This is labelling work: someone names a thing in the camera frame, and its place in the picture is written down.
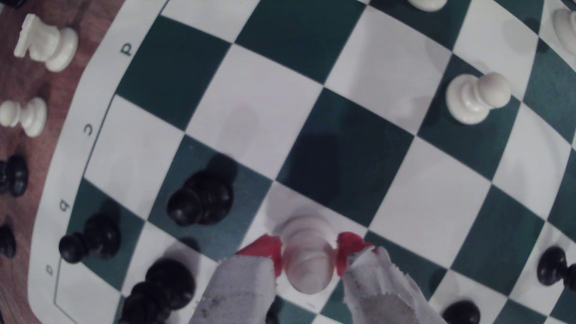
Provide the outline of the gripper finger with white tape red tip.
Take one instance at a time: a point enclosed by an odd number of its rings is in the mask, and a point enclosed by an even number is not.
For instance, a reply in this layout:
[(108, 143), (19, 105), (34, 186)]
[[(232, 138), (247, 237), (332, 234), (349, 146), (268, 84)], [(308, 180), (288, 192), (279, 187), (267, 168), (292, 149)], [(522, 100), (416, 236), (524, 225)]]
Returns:
[(337, 236), (336, 273), (353, 323), (446, 323), (384, 247), (353, 232)]
[(190, 323), (265, 323), (282, 274), (282, 241), (265, 234), (221, 261)]

